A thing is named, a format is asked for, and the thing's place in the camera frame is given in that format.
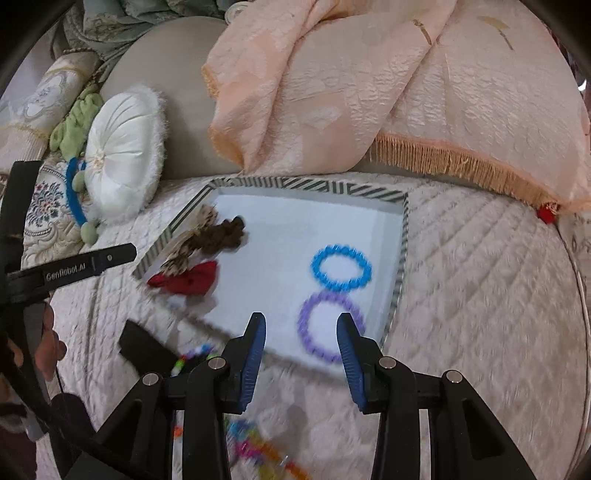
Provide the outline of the person's left hand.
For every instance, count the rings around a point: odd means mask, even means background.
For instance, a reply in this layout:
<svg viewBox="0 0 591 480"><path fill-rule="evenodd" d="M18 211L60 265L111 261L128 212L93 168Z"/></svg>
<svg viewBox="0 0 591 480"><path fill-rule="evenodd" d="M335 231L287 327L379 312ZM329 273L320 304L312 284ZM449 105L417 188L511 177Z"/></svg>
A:
<svg viewBox="0 0 591 480"><path fill-rule="evenodd" d="M54 330L54 311L47 301L42 303L43 317L41 322L41 333L37 345L33 363L41 373L46 382L51 381L56 373L56 366L67 351L63 341L59 339ZM1 374L1 405L8 405L9 408L1 411L1 427L9 433L20 434L25 432L24 420L10 409L17 404L17 396L4 374Z"/></svg>

